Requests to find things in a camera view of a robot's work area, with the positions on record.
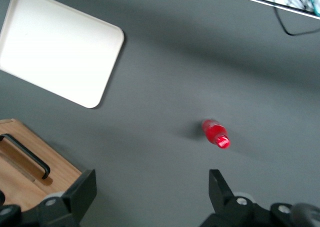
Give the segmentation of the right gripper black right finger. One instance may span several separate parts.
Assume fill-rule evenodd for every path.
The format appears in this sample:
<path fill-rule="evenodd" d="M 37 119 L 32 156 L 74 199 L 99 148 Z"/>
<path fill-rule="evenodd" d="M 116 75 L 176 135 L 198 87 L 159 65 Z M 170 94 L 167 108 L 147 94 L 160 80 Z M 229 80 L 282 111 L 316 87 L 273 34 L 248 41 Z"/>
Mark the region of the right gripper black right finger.
<path fill-rule="evenodd" d="M 221 172 L 209 171 L 208 194 L 214 213 L 201 224 L 202 227 L 270 227 L 268 210 L 259 207 L 247 197 L 236 196 Z"/>

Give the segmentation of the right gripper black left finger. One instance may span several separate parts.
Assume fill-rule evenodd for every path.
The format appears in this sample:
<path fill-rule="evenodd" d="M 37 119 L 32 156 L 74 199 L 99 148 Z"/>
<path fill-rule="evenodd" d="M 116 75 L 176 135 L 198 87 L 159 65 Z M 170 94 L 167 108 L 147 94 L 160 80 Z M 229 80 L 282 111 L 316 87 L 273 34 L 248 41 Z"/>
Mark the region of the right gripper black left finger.
<path fill-rule="evenodd" d="M 47 197 L 39 204 L 39 225 L 79 227 L 96 195 L 96 171 L 85 170 L 61 196 Z"/>

